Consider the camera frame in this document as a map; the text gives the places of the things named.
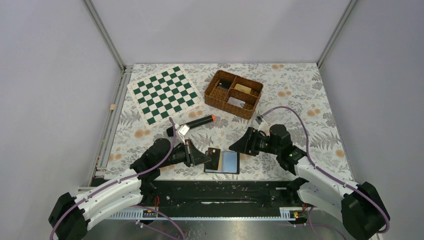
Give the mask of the black VIP card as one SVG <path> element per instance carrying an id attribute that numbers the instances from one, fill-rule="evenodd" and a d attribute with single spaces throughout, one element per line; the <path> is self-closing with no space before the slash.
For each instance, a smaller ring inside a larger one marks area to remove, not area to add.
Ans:
<path id="1" fill-rule="evenodd" d="M 210 161 L 204 164 L 205 172 L 218 171 L 220 166 L 221 150 L 219 148 L 209 147 L 206 155 L 210 157 Z"/>

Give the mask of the black leather card holder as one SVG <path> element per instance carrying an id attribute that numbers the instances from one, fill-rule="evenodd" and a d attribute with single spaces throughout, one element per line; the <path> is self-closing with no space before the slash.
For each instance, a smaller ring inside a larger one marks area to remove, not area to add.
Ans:
<path id="1" fill-rule="evenodd" d="M 238 175 L 240 173 L 240 154 L 232 151 L 220 152 L 219 169 L 205 173 Z"/>

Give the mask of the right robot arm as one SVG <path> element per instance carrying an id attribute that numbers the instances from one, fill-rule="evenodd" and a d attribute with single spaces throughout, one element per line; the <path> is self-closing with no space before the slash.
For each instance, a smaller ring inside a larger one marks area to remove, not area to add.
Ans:
<path id="1" fill-rule="evenodd" d="M 388 230 L 390 216 L 374 185 L 340 179 L 335 173 L 311 163 L 309 155 L 295 146 L 283 124 L 270 127 L 269 135 L 253 127 L 229 146 L 231 151 L 257 156 L 260 152 L 276 156 L 278 164 L 296 176 L 288 186 L 287 201 L 317 207 L 342 222 L 356 240 L 368 240 Z"/>

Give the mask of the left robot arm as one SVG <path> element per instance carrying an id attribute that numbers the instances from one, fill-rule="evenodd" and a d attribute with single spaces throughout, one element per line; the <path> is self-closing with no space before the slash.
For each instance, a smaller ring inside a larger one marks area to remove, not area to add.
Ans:
<path id="1" fill-rule="evenodd" d="M 81 240 L 96 224 L 127 207 L 157 205 L 158 190 L 153 181 L 161 168 L 185 164 L 194 167 L 211 161 L 186 139 L 176 146 L 168 139 L 158 138 L 140 158 L 117 177 L 86 192 L 61 195 L 48 218 L 52 226 L 50 239 Z"/>

